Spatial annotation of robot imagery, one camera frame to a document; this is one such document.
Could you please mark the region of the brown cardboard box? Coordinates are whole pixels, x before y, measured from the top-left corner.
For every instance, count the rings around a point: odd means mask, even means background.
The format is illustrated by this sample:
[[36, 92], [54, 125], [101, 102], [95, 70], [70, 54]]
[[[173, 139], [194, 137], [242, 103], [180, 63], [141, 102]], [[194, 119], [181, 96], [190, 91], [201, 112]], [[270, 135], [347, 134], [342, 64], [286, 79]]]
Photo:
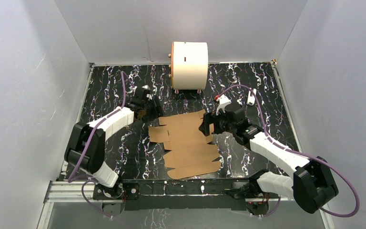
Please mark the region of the brown cardboard box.
[[205, 136], [199, 126], [205, 110], [159, 118], [159, 126], [150, 126], [153, 143], [162, 143], [164, 165], [171, 179], [184, 179], [218, 171], [222, 163], [213, 136]]

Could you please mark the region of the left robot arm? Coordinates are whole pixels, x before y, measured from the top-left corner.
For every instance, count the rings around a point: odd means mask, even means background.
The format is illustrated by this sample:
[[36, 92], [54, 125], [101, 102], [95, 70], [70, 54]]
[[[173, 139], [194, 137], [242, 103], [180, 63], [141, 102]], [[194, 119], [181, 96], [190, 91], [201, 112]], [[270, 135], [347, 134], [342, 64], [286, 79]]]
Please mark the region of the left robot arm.
[[150, 122], [161, 116], [163, 110], [158, 96], [147, 85], [136, 87], [124, 107], [118, 106], [95, 121], [74, 125], [64, 160], [90, 175], [109, 197], [119, 198], [123, 194], [123, 185], [119, 175], [105, 162], [106, 141], [135, 121]]

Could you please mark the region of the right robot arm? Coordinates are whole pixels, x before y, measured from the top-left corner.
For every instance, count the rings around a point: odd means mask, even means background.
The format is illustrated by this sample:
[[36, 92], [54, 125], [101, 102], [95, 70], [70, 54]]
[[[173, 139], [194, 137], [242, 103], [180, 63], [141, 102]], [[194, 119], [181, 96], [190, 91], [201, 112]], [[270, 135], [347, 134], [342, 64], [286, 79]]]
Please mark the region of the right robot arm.
[[205, 135], [231, 133], [242, 146], [256, 152], [284, 171], [284, 175], [262, 169], [241, 187], [226, 190], [233, 198], [260, 198], [275, 193], [291, 198], [307, 213], [315, 213], [339, 193], [330, 169], [318, 161], [289, 152], [280, 142], [270, 142], [263, 129], [251, 123], [240, 105], [229, 104], [206, 112], [199, 130]]

